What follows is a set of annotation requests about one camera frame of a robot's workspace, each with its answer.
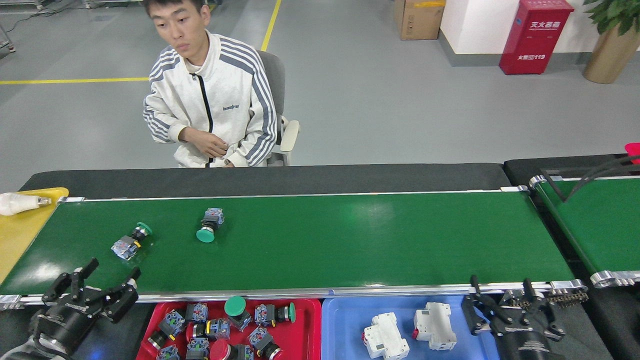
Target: white wall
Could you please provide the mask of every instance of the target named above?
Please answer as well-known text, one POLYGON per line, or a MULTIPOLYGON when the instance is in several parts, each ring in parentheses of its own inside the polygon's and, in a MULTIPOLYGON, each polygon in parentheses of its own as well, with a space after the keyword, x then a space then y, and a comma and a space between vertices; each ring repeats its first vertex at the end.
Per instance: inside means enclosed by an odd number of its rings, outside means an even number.
MULTIPOLYGON (((566 0, 575 8, 558 39, 556 53, 591 52, 598 31, 583 0, 566 0)), ((447 0, 440 29, 456 54, 501 54, 518 10, 518 0, 447 0)))

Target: man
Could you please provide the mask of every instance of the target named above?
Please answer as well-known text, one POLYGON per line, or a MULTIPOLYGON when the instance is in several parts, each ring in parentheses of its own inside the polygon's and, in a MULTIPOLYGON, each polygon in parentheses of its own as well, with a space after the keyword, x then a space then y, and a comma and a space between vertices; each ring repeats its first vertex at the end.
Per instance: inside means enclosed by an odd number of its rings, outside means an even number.
POLYGON ((180 167, 265 166, 276 115, 256 50, 211 34, 202 0, 144 0, 169 43, 151 70, 143 116, 156 142, 180 142, 180 167))

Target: striped sleeve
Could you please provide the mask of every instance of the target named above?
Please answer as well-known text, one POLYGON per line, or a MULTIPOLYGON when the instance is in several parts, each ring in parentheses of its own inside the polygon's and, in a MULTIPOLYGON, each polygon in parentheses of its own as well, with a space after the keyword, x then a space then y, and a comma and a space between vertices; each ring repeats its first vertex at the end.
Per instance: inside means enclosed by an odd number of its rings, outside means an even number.
POLYGON ((172 114, 160 94, 159 83, 164 79, 164 72, 175 68, 179 62, 180 56, 171 47, 167 47, 161 52, 149 74, 151 93, 145 97, 142 115, 151 131, 151 137, 156 142, 172 143, 176 141, 170 137, 169 128, 176 124, 178 119, 172 114))
MULTIPOLYGON (((246 159, 248 166, 255 166, 269 156, 277 138, 276 113, 271 89, 262 60, 254 48, 223 37, 220 38, 220 43, 220 60, 252 75, 253 117, 247 125, 246 138, 236 152, 246 159)), ((231 155, 229 160, 234 162, 234 158, 237 159, 237 156, 231 155)))

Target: fire extinguisher cabinet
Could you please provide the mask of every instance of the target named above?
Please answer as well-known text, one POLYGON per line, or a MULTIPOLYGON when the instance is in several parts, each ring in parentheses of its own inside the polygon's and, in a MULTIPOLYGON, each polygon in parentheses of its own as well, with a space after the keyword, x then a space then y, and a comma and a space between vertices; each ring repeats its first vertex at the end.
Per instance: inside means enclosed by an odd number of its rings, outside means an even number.
POLYGON ((520 0, 500 68, 507 75, 542 74, 573 12, 565 0, 520 0))

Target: jacket zipper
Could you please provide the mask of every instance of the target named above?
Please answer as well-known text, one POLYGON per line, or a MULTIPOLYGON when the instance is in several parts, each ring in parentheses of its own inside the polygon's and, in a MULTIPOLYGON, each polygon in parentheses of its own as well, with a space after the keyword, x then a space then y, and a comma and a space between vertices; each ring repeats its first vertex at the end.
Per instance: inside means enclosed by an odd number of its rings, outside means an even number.
MULTIPOLYGON (((205 109, 207 109, 207 117, 209 118, 209 132, 211 132, 213 130, 213 118, 211 117, 211 109, 209 108, 209 100, 207 100, 207 92, 204 90, 204 79, 202 79, 202 76, 200 76, 200 75, 191 74, 191 78, 192 79, 195 80, 196 77, 200 81, 200 90, 202 91, 202 100, 204 100, 204 107, 205 107, 205 109)), ((213 162, 213 158, 209 158, 209 161, 207 162, 207 165, 211 164, 212 162, 213 162)))

